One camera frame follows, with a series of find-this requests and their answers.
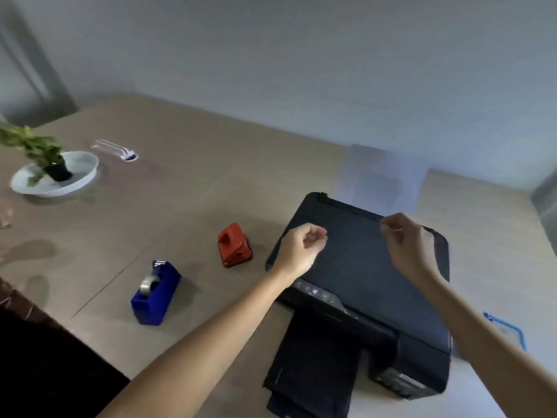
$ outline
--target black plant pot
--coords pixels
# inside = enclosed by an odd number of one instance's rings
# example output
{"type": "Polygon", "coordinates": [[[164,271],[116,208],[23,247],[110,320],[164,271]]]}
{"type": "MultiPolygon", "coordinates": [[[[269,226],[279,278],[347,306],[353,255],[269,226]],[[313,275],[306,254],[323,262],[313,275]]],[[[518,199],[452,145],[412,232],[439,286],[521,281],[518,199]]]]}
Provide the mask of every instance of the black plant pot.
{"type": "Polygon", "coordinates": [[[42,169],[56,182],[64,182],[73,176],[73,174],[66,168],[66,161],[64,161],[63,157],[60,157],[58,162],[49,164],[42,169]]]}

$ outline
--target tabletop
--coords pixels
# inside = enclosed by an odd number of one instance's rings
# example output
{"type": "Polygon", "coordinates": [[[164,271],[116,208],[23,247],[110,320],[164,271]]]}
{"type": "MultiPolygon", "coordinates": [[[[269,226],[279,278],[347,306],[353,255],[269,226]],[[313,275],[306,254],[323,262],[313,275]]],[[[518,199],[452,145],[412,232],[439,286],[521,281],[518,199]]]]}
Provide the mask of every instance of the tabletop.
{"type": "MultiPolygon", "coordinates": [[[[0,150],[0,199],[15,209],[0,231],[2,277],[133,378],[166,348],[264,273],[282,230],[309,192],[331,193],[340,145],[142,96],[120,96],[38,129],[67,150],[95,139],[134,149],[124,163],[98,154],[99,176],[64,199],[10,192],[23,156],[0,150]],[[238,222],[254,259],[225,269],[218,233],[238,222]],[[152,260],[183,275],[164,322],[139,325],[129,301],[152,260]]],[[[449,241],[451,284],[475,307],[525,332],[529,352],[557,359],[557,259],[528,194],[430,170],[413,217],[449,241]]],[[[272,417],[262,382],[291,312],[275,304],[199,413],[272,417]]],[[[470,365],[453,356],[445,393],[403,401],[366,377],[362,359],[349,417],[501,417],[470,365]]]]}

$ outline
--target white bowl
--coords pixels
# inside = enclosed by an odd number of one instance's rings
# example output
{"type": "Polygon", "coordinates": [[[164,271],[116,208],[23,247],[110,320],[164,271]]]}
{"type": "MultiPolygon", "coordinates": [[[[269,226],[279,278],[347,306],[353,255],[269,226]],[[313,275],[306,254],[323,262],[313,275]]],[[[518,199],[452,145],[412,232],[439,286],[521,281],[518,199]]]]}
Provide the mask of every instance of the white bowl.
{"type": "Polygon", "coordinates": [[[45,175],[36,186],[28,186],[27,178],[40,171],[36,164],[29,164],[13,175],[10,188],[24,195],[35,195],[42,198],[53,198],[67,195],[91,182],[97,174],[99,158],[86,151],[70,151],[62,153],[66,167],[73,176],[65,182],[55,182],[52,177],[45,175]]]}

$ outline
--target potted plant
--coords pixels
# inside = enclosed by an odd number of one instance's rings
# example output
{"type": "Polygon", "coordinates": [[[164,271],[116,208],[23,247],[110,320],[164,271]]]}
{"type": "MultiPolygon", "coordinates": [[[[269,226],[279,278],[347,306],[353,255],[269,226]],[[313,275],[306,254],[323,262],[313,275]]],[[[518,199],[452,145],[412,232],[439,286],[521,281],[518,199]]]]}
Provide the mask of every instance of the potted plant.
{"type": "Polygon", "coordinates": [[[37,136],[28,126],[3,123],[0,124],[0,144],[24,150],[25,156],[40,168],[34,176],[29,177],[29,186],[35,186],[45,174],[56,182],[64,182],[72,177],[60,154],[62,147],[54,136],[37,136]]]}

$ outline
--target tape roll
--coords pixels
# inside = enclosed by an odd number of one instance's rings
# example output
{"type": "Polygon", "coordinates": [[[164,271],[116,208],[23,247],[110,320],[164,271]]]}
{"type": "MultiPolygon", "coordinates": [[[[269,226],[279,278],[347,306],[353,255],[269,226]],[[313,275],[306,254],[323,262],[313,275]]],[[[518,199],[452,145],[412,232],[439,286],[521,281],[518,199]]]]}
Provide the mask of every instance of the tape roll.
{"type": "Polygon", "coordinates": [[[149,296],[151,292],[157,287],[160,279],[156,275],[147,276],[139,286],[139,293],[144,296],[149,296]]]}

